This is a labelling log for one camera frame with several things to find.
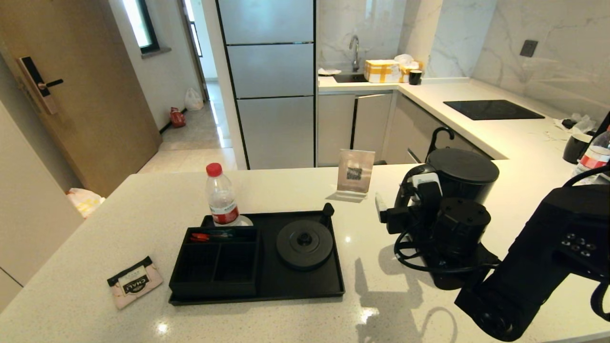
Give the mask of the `beige cabinet panel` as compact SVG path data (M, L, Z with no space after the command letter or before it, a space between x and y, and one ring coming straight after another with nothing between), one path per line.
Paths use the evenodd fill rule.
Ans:
M0 102L0 315L83 221Z

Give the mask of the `window with dark frame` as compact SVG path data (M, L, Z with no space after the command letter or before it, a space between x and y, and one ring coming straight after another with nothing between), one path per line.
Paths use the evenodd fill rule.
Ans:
M146 0L122 0L140 52L150 54L160 50Z

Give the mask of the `large yellow taped cardboard box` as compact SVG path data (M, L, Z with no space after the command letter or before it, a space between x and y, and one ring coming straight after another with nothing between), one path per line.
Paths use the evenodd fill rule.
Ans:
M400 64L395 60L366 60L364 76L369 83L373 84L403 82Z

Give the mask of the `white yellow plastic bag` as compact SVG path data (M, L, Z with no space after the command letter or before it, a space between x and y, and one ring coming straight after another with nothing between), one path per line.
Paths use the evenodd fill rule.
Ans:
M101 197L97 193L81 188L70 188L66 192L68 200L72 202L77 211L83 218L88 218L96 209L105 201L105 197Z

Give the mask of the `crumpled clear plastic wrap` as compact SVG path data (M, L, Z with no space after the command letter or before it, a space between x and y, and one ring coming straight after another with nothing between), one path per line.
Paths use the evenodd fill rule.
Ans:
M592 120L589 115L573 113L566 119L553 119L553 123L560 130L569 134L586 134L595 128L597 122Z

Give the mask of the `black compartment organizer box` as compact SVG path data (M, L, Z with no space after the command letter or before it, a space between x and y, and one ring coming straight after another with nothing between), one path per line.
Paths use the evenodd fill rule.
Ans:
M227 240L192 242L193 232L232 232ZM188 228L169 287L174 298L195 301L250 297L257 293L261 233L254 226Z

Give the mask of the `water bottle on tray red cap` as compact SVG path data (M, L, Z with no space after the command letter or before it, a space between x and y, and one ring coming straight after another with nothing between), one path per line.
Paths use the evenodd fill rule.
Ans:
M205 195L215 224L233 223L239 216L233 184L217 162L206 166Z

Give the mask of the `black induction cooktop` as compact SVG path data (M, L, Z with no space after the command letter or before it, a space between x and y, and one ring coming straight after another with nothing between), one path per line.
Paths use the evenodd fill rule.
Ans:
M445 101L471 120L526 120L544 117L508 100Z

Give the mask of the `water bottle with red label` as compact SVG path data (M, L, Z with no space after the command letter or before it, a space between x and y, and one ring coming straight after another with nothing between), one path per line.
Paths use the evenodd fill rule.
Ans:
M582 147L585 137L585 134L574 134L570 137L571 141L580 144L577 152L582 152L582 155L577 158L577 167L574 169L573 177L599 167L610 166L610 124L601 134L589 139L586 149Z

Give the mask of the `black round kettle base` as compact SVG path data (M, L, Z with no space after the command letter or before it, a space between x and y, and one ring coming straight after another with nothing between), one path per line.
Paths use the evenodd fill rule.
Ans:
M296 220L286 224L276 236L279 258L297 271L313 271L333 251L334 238L329 228L312 220Z

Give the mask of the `grey kitchen base cabinets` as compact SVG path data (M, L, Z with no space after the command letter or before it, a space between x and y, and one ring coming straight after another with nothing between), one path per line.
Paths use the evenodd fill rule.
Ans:
M331 92L318 96L317 165L337 166L342 149L373 151L378 162L412 164L427 156L444 126L399 92Z

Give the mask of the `pink CHALI tea bag packet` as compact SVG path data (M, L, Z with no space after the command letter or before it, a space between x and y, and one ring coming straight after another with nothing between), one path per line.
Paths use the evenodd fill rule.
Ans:
M150 256L107 279L114 304L122 310L163 283L163 278Z

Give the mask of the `black electric kettle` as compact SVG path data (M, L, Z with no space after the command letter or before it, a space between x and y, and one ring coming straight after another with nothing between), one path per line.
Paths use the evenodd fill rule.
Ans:
M489 159L462 149L447 148L433 151L424 164L410 169L403 178L394 205L415 204L409 183L414 174L436 173L443 195L434 222L433 251L421 257L425 267L460 268L496 263L499 259L481 243L490 213L483 202L499 177L497 165ZM430 273L434 285L442 290L464 286L474 272L442 275Z

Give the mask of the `black serving tray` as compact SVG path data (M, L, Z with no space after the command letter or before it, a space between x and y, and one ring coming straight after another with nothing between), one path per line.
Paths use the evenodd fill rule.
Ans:
M253 222L255 228L259 228L261 233L261 260L259 262L256 295L241 298L180 301L174 298L171 291L169 303L174 306L186 306L342 297L345 293L345 285L334 237L333 214L334 209L329 203L325 204L320 211L248 214L246 217ZM333 235L334 246L329 259L313 271L294 270L283 263L277 254L277 233L286 224L296 220L319 222L329 228ZM224 228L237 226L235 223L229 226L216 226L211 216L206 216L199 227Z

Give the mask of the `brown wooden door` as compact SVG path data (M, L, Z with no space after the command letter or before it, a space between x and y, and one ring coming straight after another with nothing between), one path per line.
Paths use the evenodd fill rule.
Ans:
M161 145L109 0L0 0L0 52L85 189L109 197ZM59 113L18 65L29 56Z

